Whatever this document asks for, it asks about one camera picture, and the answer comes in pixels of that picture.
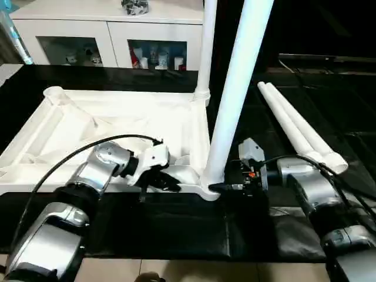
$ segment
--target vertical white pole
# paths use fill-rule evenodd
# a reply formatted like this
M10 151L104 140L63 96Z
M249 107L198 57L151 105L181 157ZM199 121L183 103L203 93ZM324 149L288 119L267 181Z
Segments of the vertical white pole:
M224 167L272 6L273 0L244 0L209 158L201 178L203 186L224 180Z
M205 0L204 23L202 30L202 45L199 77L197 87L194 91L196 100L207 100L210 98L209 79L212 65L214 27L216 26L217 0Z

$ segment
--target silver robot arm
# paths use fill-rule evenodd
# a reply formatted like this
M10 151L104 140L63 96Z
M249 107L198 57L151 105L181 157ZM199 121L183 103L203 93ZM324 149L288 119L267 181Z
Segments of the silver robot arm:
M97 145L48 204L9 255L3 281L73 281L83 259L85 235L112 177L134 185L154 167L168 165L165 145L138 157L116 143Z
M334 184L303 160L280 159L278 169L320 238L331 281L376 281L376 237L345 205Z

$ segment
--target white pvc pipe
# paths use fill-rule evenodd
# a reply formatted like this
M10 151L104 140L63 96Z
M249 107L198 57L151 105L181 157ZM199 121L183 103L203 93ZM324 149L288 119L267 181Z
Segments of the white pvc pipe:
M271 94L266 84L259 82L257 86L296 152L322 163L324 161L323 157L312 148L307 139L279 104L278 100Z
M196 100L210 98L209 79L212 65L214 28L216 26L217 0L205 0L204 22L202 30L201 58L197 87L194 91Z
M348 168L347 162L343 157L334 152L323 138L312 128L312 126L299 114L299 112L290 104L290 102L274 87L273 84L266 84L267 90L278 100L284 111L303 134L314 150L320 153L327 166L336 173L342 173Z
M202 185L224 180L224 167L264 37L273 0L245 0Z

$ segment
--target black cable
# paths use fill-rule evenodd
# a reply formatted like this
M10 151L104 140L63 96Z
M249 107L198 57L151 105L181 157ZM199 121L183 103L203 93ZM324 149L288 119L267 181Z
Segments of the black cable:
M277 209L276 207L269 207L269 208L272 209L272 210L276 210L277 212L283 213L283 214L285 214L287 216L293 216L290 213L288 213L287 211Z
M269 163L274 163L274 162L276 162L280 159L301 159L301 160L305 160L307 163L310 163L311 165L316 167L318 170L320 170L320 171L323 170L318 162L316 162L315 160L313 160L309 157L302 156L302 155L280 155L280 156L272 157L271 159L263 160L261 162L255 162L255 165L262 167L262 166L267 165Z
M98 141L95 141L95 142L92 142L90 144L87 144L85 146L82 146L81 148L75 150L74 152L72 152L71 154L67 155L64 159L62 159L60 162L58 162L56 165L54 165L50 170L48 170L48 172L44 175L44 177L41 178L41 180L35 185L35 187L33 188L33 190L31 191L31 194L30 194L30 197L25 205L25 209L21 215L21 217L19 218L19 221L18 221L18 225L17 225L17 228L15 230L15 233L14 233L14 236L13 236L13 239L12 239L12 243L11 243L11 250L14 249L15 245L16 245L16 242L18 240L18 236L19 236L19 232L21 230L21 226L25 220L25 216L28 212L28 209L29 209L29 206L31 204L31 201L34 197L34 195L36 194L36 192L39 190L39 188L43 185L43 183L46 181L46 179L52 174L54 173L54 171L56 169L58 169L59 167L61 167L65 162L67 162L68 160L70 160L71 158L73 158L74 156L78 155L79 153L81 153L82 151L85 151L91 147L94 147L96 145L99 145L99 144L102 144L102 143L105 143L107 141L111 141L111 140L115 140L115 139L121 139L121 138L141 138L141 139L147 139L147 140L151 140L153 142L154 145L159 145L159 144L162 144L162 141L159 141L155 138L152 138L152 137L149 137L149 136L145 136L145 135L139 135L139 134L122 134L122 135L115 135L115 136L111 136L111 137L107 137L107 138L103 138L101 140L98 140Z
M335 178L337 180L340 181L340 183L344 186L346 186L345 190L349 191L351 194L353 194L355 196L355 198L359 201L359 203L364 207L365 211L372 217L372 219L374 220L374 222L376 223L376 213L373 211L373 209L363 200L363 198L359 195L360 193L358 192L358 190L356 190L356 192L354 193L354 188L352 188L338 173L336 173L335 171L333 171L333 169L331 169L330 167L328 167L327 165L325 164L321 164L321 166L323 168L325 168L325 170L327 170L328 172L330 172L331 174L333 174L335 176Z

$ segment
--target glass cabinet door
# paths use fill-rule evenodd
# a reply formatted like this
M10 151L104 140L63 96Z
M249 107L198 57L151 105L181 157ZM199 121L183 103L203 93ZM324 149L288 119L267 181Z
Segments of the glass cabinet door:
M103 66L95 38L37 36L51 65Z
M133 69L173 69L185 71L187 42L128 40Z
M121 68L197 71L202 25L109 22Z
M106 22L15 19L14 24L36 64L117 67Z

